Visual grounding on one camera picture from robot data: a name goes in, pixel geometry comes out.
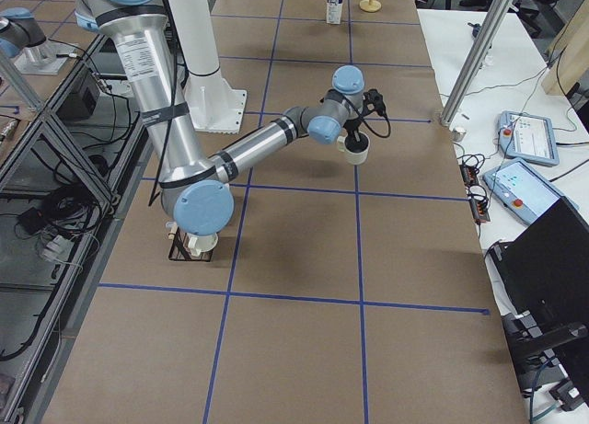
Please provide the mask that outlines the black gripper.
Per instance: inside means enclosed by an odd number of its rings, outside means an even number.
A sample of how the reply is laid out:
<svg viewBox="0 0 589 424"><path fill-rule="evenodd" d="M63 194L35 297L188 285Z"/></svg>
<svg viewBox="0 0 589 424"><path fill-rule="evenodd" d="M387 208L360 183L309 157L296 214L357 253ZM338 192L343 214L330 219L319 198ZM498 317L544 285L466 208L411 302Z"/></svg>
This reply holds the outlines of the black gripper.
<svg viewBox="0 0 589 424"><path fill-rule="evenodd" d="M350 119L347 120L344 123L344 129L347 132L347 136L353 139L360 139L361 138L361 133L360 133L360 126L363 123L363 119L362 118L355 118L355 119Z"/></svg>

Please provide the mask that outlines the second robot arm grey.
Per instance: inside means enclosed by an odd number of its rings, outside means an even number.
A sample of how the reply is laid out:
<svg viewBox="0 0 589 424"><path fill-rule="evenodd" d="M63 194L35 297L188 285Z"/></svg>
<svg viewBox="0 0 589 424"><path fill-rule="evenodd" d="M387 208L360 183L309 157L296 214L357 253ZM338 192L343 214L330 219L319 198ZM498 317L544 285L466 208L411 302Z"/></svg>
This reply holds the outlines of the second robot arm grey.
<svg viewBox="0 0 589 424"><path fill-rule="evenodd" d="M65 58L49 41L33 14L24 7L1 12L1 51L14 59L22 74L58 75Z"/></svg>

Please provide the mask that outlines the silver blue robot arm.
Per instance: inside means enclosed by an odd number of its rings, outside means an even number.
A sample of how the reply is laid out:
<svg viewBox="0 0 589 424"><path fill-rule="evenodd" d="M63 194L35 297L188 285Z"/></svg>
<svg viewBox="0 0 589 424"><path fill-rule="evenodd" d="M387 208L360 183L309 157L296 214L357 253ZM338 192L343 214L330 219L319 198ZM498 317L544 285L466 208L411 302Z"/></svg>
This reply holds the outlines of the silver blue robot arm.
<svg viewBox="0 0 589 424"><path fill-rule="evenodd" d="M315 107L294 107L214 155L198 130L240 126L245 94L220 72L207 0L76 0L78 24L110 38L160 160L165 212L191 235L225 228L234 199L228 187L242 171L300 137L334 143L363 106L364 76L338 68Z"/></svg>

